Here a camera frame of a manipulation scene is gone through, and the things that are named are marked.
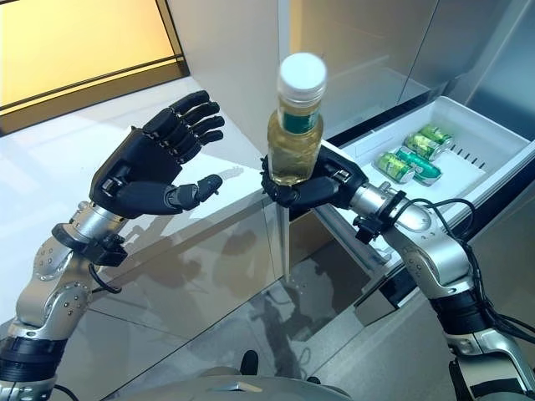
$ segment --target white drawer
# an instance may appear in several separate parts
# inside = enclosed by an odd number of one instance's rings
[[[455,146],[440,155],[434,164],[441,168],[443,176],[427,187],[417,181],[397,184],[375,169],[372,164],[381,152],[397,150],[406,136],[433,124],[455,138]],[[415,110],[377,130],[370,131],[341,149],[355,160],[369,181],[380,185],[389,181],[397,190],[403,190],[407,197],[423,197],[430,201],[443,201],[452,197],[462,197],[479,206],[507,183],[522,167],[535,158],[535,142],[529,142],[486,117],[458,104],[440,97],[432,103]],[[351,225],[355,218],[352,211],[319,209],[319,218],[340,239],[340,242],[354,258],[369,270],[376,270],[375,261],[362,255],[363,247],[354,239],[355,227],[342,227],[346,221]],[[456,224],[468,214],[464,205],[443,206],[444,217]],[[370,245],[387,261],[385,267],[395,266],[399,256],[379,237]]]

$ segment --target plastic bottle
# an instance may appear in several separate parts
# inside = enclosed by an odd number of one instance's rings
[[[279,185],[310,178],[318,157],[324,122],[319,104],[327,68],[311,53],[296,53],[281,63],[278,108],[267,126],[269,174]]]

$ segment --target white plastic tray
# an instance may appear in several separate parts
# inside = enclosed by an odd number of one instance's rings
[[[434,185],[426,187],[416,181],[400,185],[371,165],[379,153],[397,150],[407,135],[426,124],[436,125],[453,135],[456,143],[453,150],[440,155],[434,162],[443,173]],[[380,129],[370,131],[364,138],[343,146],[342,150],[360,165],[374,185],[389,181],[394,188],[405,191],[409,198],[423,197],[430,201],[443,201],[451,197],[462,197],[476,206],[535,158],[535,142],[531,143],[445,97]],[[349,224],[352,223],[355,216],[352,211],[339,210],[339,213]],[[468,209],[463,205],[449,207],[444,211],[446,220],[452,224],[460,221],[467,213]],[[371,245],[382,256],[391,257],[389,266],[400,260],[382,238]]]

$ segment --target window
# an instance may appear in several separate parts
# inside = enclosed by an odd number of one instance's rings
[[[165,0],[0,4],[4,134],[189,74]]]

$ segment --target glass panel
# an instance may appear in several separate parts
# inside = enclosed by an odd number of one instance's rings
[[[474,67],[509,3],[487,0],[482,7],[480,2],[440,0],[400,102],[428,89],[448,94]]]
[[[24,0],[0,25],[0,105],[174,53],[154,0]]]
[[[468,103],[528,140],[535,140],[535,3],[526,10],[511,39]]]
[[[398,103],[435,7],[429,0],[291,1],[290,51],[319,54],[329,68],[324,137]]]

